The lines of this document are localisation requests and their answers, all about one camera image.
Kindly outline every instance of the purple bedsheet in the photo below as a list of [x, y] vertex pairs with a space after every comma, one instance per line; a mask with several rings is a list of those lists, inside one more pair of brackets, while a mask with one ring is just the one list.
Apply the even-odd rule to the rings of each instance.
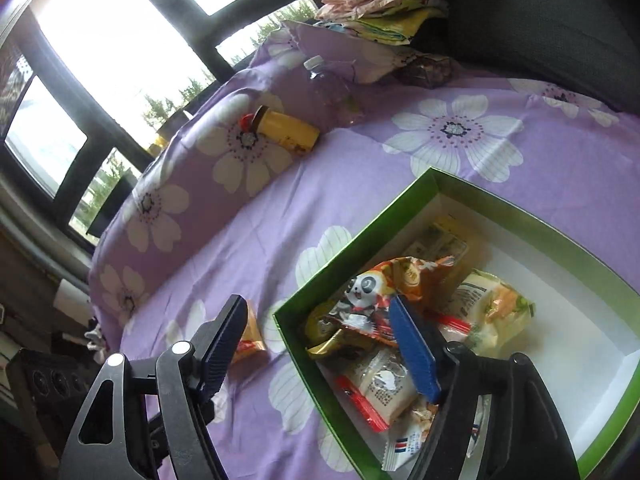
[[[329, 131], [297, 159], [234, 126], [259, 104], [324, 124], [305, 56], [282, 34], [143, 176], [95, 252], [91, 296], [112, 349], [130, 359], [190, 338], [230, 294], [251, 300], [269, 351], [232, 367], [209, 425], [229, 478], [355, 479], [274, 309], [429, 165], [542, 218], [640, 290], [640, 120], [529, 80], [467, 73], [433, 91], [381, 82], [354, 87], [365, 123]], [[166, 463], [161, 477], [174, 477]]]

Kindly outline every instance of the window frame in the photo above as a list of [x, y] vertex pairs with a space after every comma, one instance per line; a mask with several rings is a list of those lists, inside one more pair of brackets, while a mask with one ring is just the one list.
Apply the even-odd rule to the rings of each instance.
[[[188, 120], [183, 110], [195, 114], [226, 81], [239, 70], [246, 68], [253, 57], [248, 56], [231, 66], [218, 52], [218, 45], [243, 27], [296, 0], [234, 0], [211, 15], [202, 10], [195, 0], [149, 1], [178, 31], [216, 78], [196, 98], [158, 128], [158, 135], [168, 140]], [[317, 5], [320, 4], [320, 0], [313, 1]], [[114, 148], [141, 173], [144, 173], [154, 158], [76, 79], [45, 37], [29, 7], [25, 8], [10, 35], [33, 70], [33, 75], [20, 93], [8, 128], [33, 78], [37, 76], [78, 129], [86, 135], [86, 141], [68, 168], [54, 197], [51, 197], [20, 163], [5, 144], [4, 138], [0, 139], [0, 166], [45, 219], [92, 254], [94, 245], [76, 232], [69, 222], [98, 170]]]
[[[234, 0], [207, 14], [195, 0], [149, 0], [174, 26], [220, 85], [236, 70], [220, 55], [217, 46], [241, 28], [296, 0]], [[320, 0], [314, 0], [319, 6]]]

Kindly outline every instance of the orange snack packet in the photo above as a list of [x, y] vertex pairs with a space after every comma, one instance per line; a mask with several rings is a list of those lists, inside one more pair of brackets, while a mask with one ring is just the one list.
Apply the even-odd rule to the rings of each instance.
[[246, 309], [246, 327], [244, 328], [244, 332], [242, 332], [242, 337], [238, 343], [238, 348], [236, 348], [236, 353], [231, 359], [231, 364], [238, 362], [240, 359], [244, 359], [245, 357], [249, 357], [256, 352], [266, 350], [250, 301], [247, 301]]
[[397, 293], [404, 294], [423, 311], [431, 301], [436, 284], [454, 264], [452, 256], [436, 262], [402, 256], [377, 264], [348, 283], [327, 317], [340, 322], [344, 328], [398, 346], [388, 319], [391, 297]]

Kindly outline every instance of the panda cartoon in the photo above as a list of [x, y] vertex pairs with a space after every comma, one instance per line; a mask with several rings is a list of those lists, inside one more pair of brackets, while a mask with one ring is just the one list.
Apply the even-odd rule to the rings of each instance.
[[336, 304], [332, 314], [354, 328], [381, 335], [390, 333], [388, 323], [389, 296], [395, 290], [388, 286], [387, 279], [378, 270], [369, 270], [357, 275]]

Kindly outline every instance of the water bottle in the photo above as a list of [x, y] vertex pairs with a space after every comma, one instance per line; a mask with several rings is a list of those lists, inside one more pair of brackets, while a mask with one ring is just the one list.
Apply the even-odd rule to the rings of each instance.
[[362, 120], [364, 115], [349, 87], [340, 76], [326, 69], [322, 56], [307, 59], [305, 68], [310, 72], [309, 80], [315, 94], [329, 110], [337, 126], [348, 128]]

